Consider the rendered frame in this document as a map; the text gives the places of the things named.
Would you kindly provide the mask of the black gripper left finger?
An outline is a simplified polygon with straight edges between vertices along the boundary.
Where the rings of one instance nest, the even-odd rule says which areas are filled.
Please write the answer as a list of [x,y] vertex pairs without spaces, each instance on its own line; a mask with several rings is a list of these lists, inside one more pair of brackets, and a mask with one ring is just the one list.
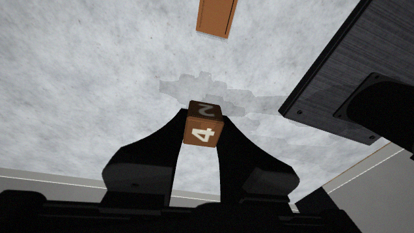
[[169,206],[188,109],[153,134],[122,146],[102,171],[100,213],[161,215]]

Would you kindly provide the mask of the brown wooden cube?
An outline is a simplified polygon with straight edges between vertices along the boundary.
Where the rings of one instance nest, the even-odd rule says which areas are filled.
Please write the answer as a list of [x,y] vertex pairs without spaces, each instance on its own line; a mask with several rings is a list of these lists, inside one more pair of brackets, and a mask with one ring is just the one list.
[[219,105],[191,100],[183,143],[215,148],[224,124]]

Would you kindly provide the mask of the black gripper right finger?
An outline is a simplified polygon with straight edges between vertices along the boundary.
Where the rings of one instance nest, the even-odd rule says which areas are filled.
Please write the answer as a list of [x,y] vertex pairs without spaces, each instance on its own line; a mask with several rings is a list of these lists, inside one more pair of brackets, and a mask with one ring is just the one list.
[[221,202],[271,206],[280,220],[295,217],[288,195],[299,185],[294,169],[250,141],[223,115],[217,142]]

